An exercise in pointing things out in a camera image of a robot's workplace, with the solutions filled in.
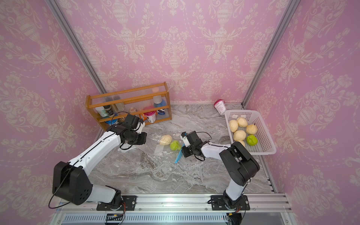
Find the green pear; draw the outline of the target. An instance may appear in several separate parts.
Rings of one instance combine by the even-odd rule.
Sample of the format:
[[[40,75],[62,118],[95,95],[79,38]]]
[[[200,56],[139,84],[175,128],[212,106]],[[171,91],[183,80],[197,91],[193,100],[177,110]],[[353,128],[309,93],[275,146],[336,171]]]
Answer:
[[[246,138],[246,142],[247,142],[247,144],[248,144],[249,146],[255,146],[255,145],[258,144],[258,139],[257,139],[257,137],[254,136],[254,135],[249,135],[249,136],[247,136],[247,138]]]
[[[177,140],[172,141],[172,142],[170,143],[170,149],[171,149],[172,151],[179,151],[179,150],[181,150],[181,148],[182,148],[182,144],[181,144],[179,141],[177,141]]]

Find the clear zip-top bag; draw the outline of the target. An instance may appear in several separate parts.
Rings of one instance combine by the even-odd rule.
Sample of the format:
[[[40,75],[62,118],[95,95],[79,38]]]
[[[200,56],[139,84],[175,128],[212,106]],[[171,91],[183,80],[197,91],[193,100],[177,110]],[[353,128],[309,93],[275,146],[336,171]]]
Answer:
[[[153,156],[159,157],[160,159],[166,159],[177,165],[180,163],[180,160],[184,157],[182,154],[182,149],[179,151],[172,151],[170,149],[170,145],[161,146],[159,144],[159,141],[161,137],[164,135],[171,135],[172,141],[177,140],[182,144],[182,146],[184,146],[181,134],[178,132],[175,133],[155,132],[153,134],[150,134],[147,138],[147,146],[149,148],[149,153]]]

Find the beige pear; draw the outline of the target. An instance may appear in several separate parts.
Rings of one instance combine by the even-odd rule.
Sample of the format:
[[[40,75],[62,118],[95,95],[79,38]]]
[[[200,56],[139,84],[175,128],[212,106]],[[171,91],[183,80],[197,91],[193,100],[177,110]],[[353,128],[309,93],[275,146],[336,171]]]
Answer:
[[[234,141],[244,141],[247,137],[247,133],[243,130],[237,130],[233,134]]]
[[[239,124],[237,120],[230,120],[229,121],[229,128],[232,133],[235,133],[238,130]]]
[[[239,118],[237,119],[237,123],[238,123],[238,126],[239,126],[239,127],[242,127],[242,128],[245,128],[245,127],[248,126],[247,120],[246,120],[245,118],[243,118],[243,117],[239,117]]]

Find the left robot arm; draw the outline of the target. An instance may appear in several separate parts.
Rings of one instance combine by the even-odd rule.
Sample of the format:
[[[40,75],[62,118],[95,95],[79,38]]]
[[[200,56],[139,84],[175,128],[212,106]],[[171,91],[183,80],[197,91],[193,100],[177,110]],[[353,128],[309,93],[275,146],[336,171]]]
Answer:
[[[146,143],[145,122],[128,114],[122,123],[108,127],[106,132],[87,150],[68,162],[59,162],[53,171],[52,195],[69,203],[81,205],[98,202],[115,211],[123,209],[121,191],[110,186],[94,185],[89,175],[95,166],[112,150],[128,152]]]

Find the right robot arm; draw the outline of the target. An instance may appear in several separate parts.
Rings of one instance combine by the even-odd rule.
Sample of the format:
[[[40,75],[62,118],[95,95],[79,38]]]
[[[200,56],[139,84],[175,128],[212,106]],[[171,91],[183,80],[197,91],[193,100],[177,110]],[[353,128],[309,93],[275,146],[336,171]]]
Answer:
[[[213,144],[202,141],[196,131],[181,134],[183,146],[181,152],[184,157],[194,156],[199,161],[206,158],[221,160],[230,176],[230,183],[223,193],[223,202],[227,209],[245,211],[247,206],[242,203],[247,201],[244,190],[251,179],[260,170],[255,158],[240,142],[228,145]]]

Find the pink lid cup on shelf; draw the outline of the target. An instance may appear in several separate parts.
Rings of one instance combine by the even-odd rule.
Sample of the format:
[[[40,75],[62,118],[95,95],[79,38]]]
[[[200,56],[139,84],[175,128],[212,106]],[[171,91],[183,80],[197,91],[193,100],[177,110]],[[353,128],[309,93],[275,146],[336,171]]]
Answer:
[[[154,123],[156,121],[156,111],[145,112],[144,115],[149,123]]]

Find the dark spice jar on shelf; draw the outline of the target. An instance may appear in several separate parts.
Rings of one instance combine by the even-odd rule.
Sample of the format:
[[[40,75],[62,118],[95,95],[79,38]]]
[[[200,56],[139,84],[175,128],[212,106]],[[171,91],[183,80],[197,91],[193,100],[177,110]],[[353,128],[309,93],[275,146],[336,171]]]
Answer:
[[[106,111],[107,117],[112,117],[112,116],[114,116],[113,108],[112,108],[110,105],[104,106],[104,109],[105,109],[105,111]]]

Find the wooden shelf rack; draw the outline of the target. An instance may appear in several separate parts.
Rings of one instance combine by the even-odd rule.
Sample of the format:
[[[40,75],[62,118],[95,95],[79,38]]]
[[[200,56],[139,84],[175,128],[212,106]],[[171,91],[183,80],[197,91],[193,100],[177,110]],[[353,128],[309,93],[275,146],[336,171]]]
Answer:
[[[154,108],[153,97],[161,95],[166,101],[166,106]],[[114,111],[114,116],[102,118],[95,110],[96,107],[110,105]],[[98,125],[107,130],[113,120],[123,120],[128,113],[143,117],[146,125],[151,125],[147,121],[144,113],[156,111],[155,123],[165,122],[172,119],[170,92],[166,82],[138,87],[125,91],[116,91],[107,94],[100,94],[86,97],[85,107],[96,120]],[[157,110],[165,109],[165,115],[158,115]]]

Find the white green bottle on shelf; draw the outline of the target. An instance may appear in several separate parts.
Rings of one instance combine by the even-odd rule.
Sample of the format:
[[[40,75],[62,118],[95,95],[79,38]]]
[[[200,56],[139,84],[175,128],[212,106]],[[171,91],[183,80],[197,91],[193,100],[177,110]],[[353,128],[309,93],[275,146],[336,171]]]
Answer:
[[[102,118],[108,118],[108,113],[103,106],[96,107],[95,110],[100,114]]]

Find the blue white bottle on shelf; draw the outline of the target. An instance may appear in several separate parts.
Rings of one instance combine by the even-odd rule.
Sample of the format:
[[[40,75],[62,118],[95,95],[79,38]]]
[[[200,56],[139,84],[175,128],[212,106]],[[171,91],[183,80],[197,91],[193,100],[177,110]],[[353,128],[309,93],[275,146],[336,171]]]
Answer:
[[[166,101],[161,97],[161,95],[157,95],[153,97],[153,102],[154,102],[154,108],[158,108],[158,107],[164,107],[167,105]],[[157,110],[157,114],[158,115],[165,115],[165,109],[159,109]]]

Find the pink lid yogurt cup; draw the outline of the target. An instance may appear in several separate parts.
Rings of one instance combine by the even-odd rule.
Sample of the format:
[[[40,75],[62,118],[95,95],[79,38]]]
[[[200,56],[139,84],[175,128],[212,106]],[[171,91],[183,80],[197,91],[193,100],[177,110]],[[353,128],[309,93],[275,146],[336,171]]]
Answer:
[[[213,104],[213,107],[217,110],[217,112],[218,112],[220,115],[224,115],[224,114],[225,114],[225,111],[227,110],[227,109],[226,109],[226,105],[225,105],[225,101],[222,100],[222,99],[217,100],[217,101]]]

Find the white plastic basket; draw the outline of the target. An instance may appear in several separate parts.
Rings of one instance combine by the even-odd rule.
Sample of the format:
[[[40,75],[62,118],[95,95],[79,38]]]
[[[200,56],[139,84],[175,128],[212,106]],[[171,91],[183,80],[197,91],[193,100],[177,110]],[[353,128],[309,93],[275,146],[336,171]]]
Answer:
[[[252,155],[273,155],[276,153],[275,144],[271,138],[271,135],[268,131],[268,128],[265,125],[265,122],[259,112],[254,110],[227,110],[225,111],[225,119],[227,122],[228,133],[230,135],[231,143],[235,142],[233,140],[233,134],[229,128],[230,120],[237,120],[239,117],[243,117],[247,120],[247,127],[238,127],[238,130],[243,130],[247,133],[247,136],[254,135],[258,139],[258,144],[255,146],[249,146],[244,141],[239,141],[241,144],[244,144],[245,148]]]

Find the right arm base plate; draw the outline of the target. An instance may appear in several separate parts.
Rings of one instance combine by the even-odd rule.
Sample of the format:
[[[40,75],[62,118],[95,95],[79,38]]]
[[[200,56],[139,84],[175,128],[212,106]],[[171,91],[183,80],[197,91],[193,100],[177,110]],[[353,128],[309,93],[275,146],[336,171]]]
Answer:
[[[237,200],[232,200],[227,196],[212,195],[207,202],[211,204],[213,211],[248,211],[250,210],[249,200],[246,195],[240,196]]]

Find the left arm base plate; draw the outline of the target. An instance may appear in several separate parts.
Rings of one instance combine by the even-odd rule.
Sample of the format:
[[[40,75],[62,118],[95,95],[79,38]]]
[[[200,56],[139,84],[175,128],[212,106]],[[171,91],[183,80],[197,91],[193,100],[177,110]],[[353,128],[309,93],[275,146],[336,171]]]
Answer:
[[[137,196],[125,195],[116,197],[110,203],[99,202],[97,204],[97,211],[125,211],[131,212],[135,210],[137,204]]]

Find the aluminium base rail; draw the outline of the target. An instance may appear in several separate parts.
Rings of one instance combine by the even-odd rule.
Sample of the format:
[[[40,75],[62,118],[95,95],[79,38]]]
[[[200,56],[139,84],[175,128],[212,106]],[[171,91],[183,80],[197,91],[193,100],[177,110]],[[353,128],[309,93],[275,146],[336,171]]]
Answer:
[[[65,205],[52,225],[295,225],[284,194],[248,193],[250,210],[213,211],[207,202],[217,194],[135,194],[134,211],[97,211],[98,203]]]

